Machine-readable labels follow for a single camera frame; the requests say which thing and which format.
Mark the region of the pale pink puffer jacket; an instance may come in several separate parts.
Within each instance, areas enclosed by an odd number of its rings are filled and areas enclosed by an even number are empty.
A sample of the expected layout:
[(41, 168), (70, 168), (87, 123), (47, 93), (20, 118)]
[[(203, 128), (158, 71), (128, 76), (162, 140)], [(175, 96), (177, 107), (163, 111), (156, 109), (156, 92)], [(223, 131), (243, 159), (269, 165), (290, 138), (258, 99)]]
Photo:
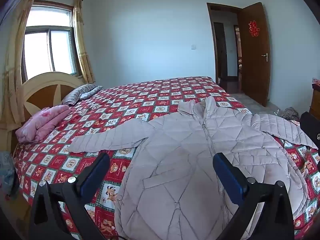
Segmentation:
[(236, 205), (213, 168), (222, 153), (246, 177), (282, 181), (296, 225), (318, 211), (317, 180), (287, 149), (317, 146), (299, 125), (270, 114), (219, 107), (213, 97), (180, 102), (177, 112), (150, 121), (131, 119), (102, 133), (75, 137), (71, 153), (134, 150), (120, 187), (107, 191), (117, 233), (128, 239), (216, 239)]

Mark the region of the brown wooden dresser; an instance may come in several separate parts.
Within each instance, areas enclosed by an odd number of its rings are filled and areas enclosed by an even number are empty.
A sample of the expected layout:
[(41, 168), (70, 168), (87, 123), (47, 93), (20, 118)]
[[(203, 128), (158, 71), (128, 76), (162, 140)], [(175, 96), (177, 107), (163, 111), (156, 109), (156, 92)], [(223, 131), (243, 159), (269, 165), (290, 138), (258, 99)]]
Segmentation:
[(309, 113), (317, 120), (320, 120), (320, 87), (317, 84), (312, 84), (313, 94)]

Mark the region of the grey cloth pile on floor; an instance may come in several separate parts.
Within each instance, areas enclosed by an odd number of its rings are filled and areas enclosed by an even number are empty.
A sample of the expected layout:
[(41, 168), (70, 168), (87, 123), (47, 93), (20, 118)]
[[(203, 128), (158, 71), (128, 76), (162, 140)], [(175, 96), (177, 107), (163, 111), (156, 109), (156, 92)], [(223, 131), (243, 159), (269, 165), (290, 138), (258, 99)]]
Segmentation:
[(282, 111), (280, 116), (286, 120), (293, 120), (293, 121), (300, 120), (298, 112), (293, 107), (286, 108), (284, 111)]

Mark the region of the red checkered bed quilt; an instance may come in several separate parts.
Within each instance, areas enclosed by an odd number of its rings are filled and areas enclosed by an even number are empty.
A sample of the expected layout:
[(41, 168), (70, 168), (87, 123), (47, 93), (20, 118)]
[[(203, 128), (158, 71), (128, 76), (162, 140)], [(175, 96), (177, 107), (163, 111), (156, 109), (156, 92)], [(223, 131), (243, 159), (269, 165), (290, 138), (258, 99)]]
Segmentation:
[[(38, 142), (18, 144), (14, 151), (16, 172), (20, 192), (31, 206), (37, 184), (41, 179), (49, 183), (63, 183), (72, 175), (79, 175), (99, 153), (71, 153), (68, 148), (79, 135), (104, 132), (123, 122), (139, 118), (152, 120), (177, 111), (180, 101), (195, 100), (213, 96), (217, 106), (227, 107), (251, 114), (238, 101), (237, 96), (228, 94), (210, 77), (183, 77), (135, 83), (102, 89), (86, 100), (79, 100), (71, 106), (71, 113), (44, 139)], [(319, 162), (317, 150), (306, 145), (291, 144), (274, 137), (305, 176), (310, 203), (295, 220), (295, 235), (301, 239), (306, 233), (319, 229)], [(111, 157), (111, 171), (103, 179), (91, 203), (88, 213), (105, 236), (116, 233), (114, 229), (115, 196), (126, 168), (133, 156), (133, 150), (108, 152)]]

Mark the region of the pink folded blanket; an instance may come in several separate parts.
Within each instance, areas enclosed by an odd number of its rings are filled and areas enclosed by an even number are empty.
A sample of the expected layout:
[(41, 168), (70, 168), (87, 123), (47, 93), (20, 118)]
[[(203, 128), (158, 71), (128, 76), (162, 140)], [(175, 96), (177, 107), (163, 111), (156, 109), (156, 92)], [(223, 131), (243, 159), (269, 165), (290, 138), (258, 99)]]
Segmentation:
[(22, 144), (41, 141), (70, 113), (71, 109), (67, 105), (40, 110), (15, 132), (18, 142)]

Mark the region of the brown wooden door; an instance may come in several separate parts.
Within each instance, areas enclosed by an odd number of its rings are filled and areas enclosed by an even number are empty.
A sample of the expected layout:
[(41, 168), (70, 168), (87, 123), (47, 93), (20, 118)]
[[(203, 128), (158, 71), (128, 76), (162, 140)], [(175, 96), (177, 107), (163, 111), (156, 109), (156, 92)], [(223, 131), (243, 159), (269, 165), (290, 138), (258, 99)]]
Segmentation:
[[(249, 22), (256, 21), (260, 28), (258, 37), (249, 33)], [(261, 2), (241, 9), (238, 15), (242, 52), (242, 91), (261, 104), (267, 105), (270, 86), (270, 42), (268, 24)], [(268, 53), (268, 62), (262, 57)]]

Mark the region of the grey striped pillow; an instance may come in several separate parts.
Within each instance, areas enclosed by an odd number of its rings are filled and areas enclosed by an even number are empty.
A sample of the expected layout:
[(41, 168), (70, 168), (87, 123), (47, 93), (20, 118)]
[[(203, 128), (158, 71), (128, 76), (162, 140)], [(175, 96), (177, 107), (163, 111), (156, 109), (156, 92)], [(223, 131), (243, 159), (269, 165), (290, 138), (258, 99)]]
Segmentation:
[(85, 84), (78, 88), (72, 90), (67, 94), (61, 101), (62, 105), (74, 106), (81, 98), (82, 94), (89, 93), (89, 96), (101, 90), (102, 86), (97, 86), (95, 84)]

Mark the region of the cream wooden headboard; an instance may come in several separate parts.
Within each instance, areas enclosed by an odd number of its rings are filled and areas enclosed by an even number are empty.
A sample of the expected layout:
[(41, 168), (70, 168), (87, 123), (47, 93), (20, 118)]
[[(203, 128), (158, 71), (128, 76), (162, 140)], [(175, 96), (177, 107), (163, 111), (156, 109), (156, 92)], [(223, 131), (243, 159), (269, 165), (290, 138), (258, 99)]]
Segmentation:
[(25, 118), (44, 107), (59, 105), (68, 93), (83, 84), (82, 78), (62, 72), (43, 73), (29, 79), (22, 85)]

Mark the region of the red double happiness sticker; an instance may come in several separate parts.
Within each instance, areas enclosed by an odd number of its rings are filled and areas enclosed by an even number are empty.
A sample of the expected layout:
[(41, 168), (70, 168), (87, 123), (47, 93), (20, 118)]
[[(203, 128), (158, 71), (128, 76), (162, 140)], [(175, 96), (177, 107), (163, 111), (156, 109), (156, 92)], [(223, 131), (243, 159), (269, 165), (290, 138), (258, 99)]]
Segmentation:
[(260, 28), (258, 27), (256, 21), (249, 22), (249, 33), (252, 37), (258, 37), (260, 33)]

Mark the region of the yellow curtain right of window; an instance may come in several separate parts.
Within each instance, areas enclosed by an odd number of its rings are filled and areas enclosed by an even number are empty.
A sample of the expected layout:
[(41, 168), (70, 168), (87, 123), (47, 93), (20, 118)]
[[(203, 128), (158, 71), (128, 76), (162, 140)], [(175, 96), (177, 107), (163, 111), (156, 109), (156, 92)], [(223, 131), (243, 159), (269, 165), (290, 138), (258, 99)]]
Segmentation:
[(74, 28), (76, 53), (80, 64), (81, 74), (86, 83), (95, 83), (89, 55), (85, 47), (82, 0), (74, 0), (72, 22)]

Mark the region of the yellow curtain of window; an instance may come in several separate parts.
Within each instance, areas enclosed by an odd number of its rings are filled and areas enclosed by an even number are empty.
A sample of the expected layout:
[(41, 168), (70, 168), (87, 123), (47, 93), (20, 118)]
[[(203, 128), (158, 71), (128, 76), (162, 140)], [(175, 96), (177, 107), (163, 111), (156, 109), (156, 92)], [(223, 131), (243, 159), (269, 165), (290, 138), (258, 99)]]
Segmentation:
[(4, 103), (1, 129), (7, 131), (19, 128), (25, 122), (21, 60), (27, 20), (33, 2), (34, 0), (21, 0), (13, 14), (3, 77)]
[(72, 22), (74, 28), (76, 53), (80, 64), (81, 74), (86, 83), (95, 83), (89, 55), (85, 47), (82, 0), (74, 0)]

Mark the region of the yellow curtain left of window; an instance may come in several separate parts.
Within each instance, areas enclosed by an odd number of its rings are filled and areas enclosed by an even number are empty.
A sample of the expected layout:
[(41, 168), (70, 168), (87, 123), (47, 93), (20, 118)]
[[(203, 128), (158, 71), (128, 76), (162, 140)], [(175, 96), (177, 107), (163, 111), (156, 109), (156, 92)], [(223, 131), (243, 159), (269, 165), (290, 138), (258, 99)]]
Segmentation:
[(21, 60), (27, 20), (33, 2), (34, 0), (21, 0), (13, 14), (3, 77), (4, 103), (1, 129), (7, 131), (19, 128), (25, 122)]

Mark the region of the window with grey frame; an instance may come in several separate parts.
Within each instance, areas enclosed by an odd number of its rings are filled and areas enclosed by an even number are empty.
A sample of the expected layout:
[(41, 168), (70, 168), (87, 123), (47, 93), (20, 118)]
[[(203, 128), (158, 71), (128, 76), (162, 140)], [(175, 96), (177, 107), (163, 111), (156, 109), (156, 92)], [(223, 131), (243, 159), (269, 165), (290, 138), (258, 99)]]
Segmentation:
[(73, 7), (36, 0), (27, 19), (21, 63), (22, 81), (62, 72), (81, 76), (73, 28)]

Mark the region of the dark brown door frame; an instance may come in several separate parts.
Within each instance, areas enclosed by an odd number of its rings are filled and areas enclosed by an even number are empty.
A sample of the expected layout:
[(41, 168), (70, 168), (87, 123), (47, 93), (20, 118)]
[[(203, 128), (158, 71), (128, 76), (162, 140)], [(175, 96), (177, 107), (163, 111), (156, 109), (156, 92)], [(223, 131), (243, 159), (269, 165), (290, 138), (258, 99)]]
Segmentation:
[(238, 7), (207, 3), (213, 35), (215, 81), (226, 92), (241, 92), (241, 39)]

